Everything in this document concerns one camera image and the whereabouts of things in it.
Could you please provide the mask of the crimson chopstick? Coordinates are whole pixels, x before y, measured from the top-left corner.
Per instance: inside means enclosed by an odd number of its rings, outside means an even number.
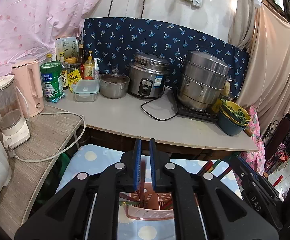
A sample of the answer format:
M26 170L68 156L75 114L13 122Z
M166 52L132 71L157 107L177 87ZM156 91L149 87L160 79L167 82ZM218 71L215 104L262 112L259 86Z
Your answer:
M213 166L213 162L208 160L205 165L199 170L197 175L203 175L205 172L207 172L211 167Z

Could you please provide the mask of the green chopstick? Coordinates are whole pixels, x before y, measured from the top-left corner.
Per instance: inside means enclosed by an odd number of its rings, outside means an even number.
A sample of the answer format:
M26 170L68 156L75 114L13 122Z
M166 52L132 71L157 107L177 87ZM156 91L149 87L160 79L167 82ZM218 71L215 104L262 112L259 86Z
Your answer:
M220 162L221 162L221 160L220 159L218 159L218 160L216 160L214 163L213 163L213 165L210 167L210 169L208 170L208 172L212 172L219 164L220 164Z

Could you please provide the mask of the beige hanging curtain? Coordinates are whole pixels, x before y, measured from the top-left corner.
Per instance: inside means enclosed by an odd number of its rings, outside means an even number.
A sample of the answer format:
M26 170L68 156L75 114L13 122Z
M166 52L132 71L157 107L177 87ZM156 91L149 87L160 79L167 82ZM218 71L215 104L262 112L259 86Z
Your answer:
M238 104L254 106L261 132L290 114L290 23L269 5L237 0L228 41L250 59Z

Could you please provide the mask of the dark sauce bottle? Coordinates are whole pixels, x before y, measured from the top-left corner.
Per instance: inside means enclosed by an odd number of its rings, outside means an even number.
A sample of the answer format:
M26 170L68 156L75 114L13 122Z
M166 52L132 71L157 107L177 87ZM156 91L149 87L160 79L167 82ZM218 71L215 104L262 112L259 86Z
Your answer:
M80 64L79 72L82 79L84 79L84 70L85 70L85 52L83 44L79 44L79 52L77 56L77 63Z

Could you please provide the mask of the yellow bowl with greens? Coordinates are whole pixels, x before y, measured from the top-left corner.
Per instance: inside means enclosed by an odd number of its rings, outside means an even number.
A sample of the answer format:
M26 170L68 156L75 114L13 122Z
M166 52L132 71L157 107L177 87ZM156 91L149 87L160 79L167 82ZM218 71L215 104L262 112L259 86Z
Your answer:
M220 111L227 116L234 124L246 127L248 126L251 117L248 112L239 106L238 104L228 101L222 100L222 104L220 106Z

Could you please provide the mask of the dark red chopstick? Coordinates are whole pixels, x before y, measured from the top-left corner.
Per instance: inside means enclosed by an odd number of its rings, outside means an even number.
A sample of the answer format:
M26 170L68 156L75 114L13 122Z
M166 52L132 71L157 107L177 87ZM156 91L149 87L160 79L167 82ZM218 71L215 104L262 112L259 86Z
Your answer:
M146 162L142 160L140 164L140 184L138 189L138 196L140 198L140 207L143 208L145 206L144 184L146 176Z

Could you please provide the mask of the yellow seasoning packet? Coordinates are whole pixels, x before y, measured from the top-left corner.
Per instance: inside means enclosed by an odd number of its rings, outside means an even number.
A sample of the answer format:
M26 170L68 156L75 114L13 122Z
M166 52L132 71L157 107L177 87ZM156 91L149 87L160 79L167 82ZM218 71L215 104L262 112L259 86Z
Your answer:
M77 82L80 81L82 77L78 69L75 69L74 71L68 73L67 77L68 77L68 87L69 90L72 92Z

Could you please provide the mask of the grey wall switch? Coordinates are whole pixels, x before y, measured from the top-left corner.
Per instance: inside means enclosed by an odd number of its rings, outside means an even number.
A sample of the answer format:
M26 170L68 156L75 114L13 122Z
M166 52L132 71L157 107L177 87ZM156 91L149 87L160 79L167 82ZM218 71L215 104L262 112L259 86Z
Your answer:
M192 0L192 5L193 5L195 8L200 8L201 5L202 5L202 0Z

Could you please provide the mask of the pink perforated utensil basket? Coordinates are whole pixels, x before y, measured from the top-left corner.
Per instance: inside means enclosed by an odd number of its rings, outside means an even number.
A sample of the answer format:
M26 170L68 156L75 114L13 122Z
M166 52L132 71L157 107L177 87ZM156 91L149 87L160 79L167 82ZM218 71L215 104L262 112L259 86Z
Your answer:
M155 193L151 183L144 184L145 206L140 207L138 191L121 194L120 205L130 219L144 221L170 220L174 218L172 194Z

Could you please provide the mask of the pink electric kettle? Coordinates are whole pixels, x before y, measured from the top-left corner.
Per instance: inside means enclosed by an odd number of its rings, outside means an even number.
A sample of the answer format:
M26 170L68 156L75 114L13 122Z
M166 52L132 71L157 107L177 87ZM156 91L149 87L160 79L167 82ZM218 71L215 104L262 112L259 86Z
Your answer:
M38 115L44 109L43 90L38 61L20 62L12 65L21 109L25 118Z

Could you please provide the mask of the navy floral backsplash cloth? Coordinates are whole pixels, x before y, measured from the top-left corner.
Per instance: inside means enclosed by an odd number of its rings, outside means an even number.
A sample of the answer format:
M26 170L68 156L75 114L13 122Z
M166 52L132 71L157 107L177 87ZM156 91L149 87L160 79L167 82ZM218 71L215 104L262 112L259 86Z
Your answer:
M213 55L229 66L234 79L230 93L237 98L247 70L249 54L201 31L180 25L142 18L88 18L84 22L83 44L86 51L99 59L99 72L117 68L127 74L126 66L137 52L152 53L169 62L167 85L176 86L182 70L180 57L190 50Z

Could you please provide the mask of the white blender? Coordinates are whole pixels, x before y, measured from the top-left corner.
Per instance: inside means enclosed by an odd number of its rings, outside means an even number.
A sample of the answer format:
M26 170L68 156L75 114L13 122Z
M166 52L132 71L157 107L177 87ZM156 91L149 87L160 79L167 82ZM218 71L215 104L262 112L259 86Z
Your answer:
M30 138L13 75L0 77L0 130L3 145L12 151Z

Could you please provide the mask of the pink floral cloth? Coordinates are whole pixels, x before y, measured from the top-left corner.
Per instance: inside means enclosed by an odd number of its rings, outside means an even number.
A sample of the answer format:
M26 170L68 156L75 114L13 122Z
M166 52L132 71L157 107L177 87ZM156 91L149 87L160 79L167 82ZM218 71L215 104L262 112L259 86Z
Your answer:
M248 108L247 112L251 117L247 128L252 133L251 139L257 146L257 151L242 152L241 157L262 176L265 171L265 146L261 138L259 119L253 105Z

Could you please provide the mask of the large steel steamer pot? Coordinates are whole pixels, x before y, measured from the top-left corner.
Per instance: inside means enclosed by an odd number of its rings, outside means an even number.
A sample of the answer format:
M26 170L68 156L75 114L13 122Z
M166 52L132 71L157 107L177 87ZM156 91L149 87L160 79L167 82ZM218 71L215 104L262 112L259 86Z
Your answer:
M178 99L194 111L203 112L211 107L226 82L235 81L228 77L228 65L213 55L188 51L185 59L175 58L182 63Z

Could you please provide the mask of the small steel pot glass lid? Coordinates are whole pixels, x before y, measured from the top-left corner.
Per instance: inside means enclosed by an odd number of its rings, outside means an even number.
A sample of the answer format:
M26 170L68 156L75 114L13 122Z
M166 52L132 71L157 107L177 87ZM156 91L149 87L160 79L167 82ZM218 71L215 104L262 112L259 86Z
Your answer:
M102 96L109 99L119 99L128 91L130 78L120 74L117 69L112 73L103 74L99 77L99 91Z

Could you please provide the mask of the steel rice cooker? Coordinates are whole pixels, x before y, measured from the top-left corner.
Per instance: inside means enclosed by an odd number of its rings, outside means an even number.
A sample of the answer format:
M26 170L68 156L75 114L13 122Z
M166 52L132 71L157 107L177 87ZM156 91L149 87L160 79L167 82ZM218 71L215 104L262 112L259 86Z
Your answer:
M138 52L129 64L128 93L144 99L159 98L169 74L169 63L155 54Z

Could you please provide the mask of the green cylindrical canister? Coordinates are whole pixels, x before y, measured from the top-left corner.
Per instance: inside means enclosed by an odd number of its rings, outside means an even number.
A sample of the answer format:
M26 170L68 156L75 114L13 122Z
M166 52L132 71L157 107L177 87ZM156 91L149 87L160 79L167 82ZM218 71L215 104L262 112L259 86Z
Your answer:
M63 95L60 61L50 61L42 64L40 72L44 97L47 101L58 101Z

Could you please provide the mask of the pink patterned curtain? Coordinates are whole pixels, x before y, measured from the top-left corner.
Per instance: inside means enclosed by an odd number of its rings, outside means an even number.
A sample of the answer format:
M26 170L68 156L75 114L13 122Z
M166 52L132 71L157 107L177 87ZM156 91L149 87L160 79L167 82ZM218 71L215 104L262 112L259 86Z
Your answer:
M0 0L0 77L14 63L43 59L55 41L79 35L99 0Z

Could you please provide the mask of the white pump bottle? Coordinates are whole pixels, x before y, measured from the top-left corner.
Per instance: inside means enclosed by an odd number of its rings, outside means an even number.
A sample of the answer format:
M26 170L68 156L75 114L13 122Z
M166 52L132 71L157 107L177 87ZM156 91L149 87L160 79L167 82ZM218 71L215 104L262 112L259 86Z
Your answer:
M99 58L94 58L94 62L95 62L95 67L94 67L94 70L93 70L93 78L96 80L99 78L99 62L100 62L100 59Z

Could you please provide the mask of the blue bowl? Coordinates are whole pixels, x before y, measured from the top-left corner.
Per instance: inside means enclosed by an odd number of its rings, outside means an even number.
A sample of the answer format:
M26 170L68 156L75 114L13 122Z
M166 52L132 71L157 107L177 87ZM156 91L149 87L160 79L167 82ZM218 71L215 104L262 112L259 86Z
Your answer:
M218 112L217 125L230 136L238 135L246 129L244 126L235 124L221 109Z

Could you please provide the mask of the white carton box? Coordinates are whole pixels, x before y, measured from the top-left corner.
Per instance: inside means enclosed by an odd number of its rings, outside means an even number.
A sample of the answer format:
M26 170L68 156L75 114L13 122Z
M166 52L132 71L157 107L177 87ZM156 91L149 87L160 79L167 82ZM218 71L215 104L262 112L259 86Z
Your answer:
M60 53L65 53L65 59L77 57L79 46L76 37L63 37L55 41L56 58L60 59Z

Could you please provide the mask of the clear food storage container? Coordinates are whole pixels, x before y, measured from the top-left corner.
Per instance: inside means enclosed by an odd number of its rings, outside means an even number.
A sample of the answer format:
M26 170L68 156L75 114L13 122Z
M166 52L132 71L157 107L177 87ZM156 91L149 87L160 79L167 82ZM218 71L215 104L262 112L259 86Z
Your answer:
M99 79L79 80L73 89L74 100L77 102L94 102L99 94Z

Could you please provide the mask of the black induction cooktop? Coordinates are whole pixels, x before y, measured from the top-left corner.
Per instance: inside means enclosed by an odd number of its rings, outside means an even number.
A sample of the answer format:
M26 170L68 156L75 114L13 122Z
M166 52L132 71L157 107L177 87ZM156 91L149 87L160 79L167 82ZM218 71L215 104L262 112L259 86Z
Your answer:
M178 89L176 87L172 88L172 93L175 100L175 107L177 110L178 115L186 117L186 118L192 118L195 120L200 121L208 121L212 123L217 123L218 116L217 114L213 113L212 110L206 109L202 112L195 111L193 109L190 109L186 107L179 99L178 99Z

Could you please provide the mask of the bright red chopstick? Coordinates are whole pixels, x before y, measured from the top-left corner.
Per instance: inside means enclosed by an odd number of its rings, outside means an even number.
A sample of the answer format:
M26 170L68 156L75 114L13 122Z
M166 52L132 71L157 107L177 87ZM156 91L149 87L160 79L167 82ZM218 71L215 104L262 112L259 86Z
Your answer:
M219 176L218 179L223 179L230 171L232 171L232 168L229 166L227 169L225 169Z

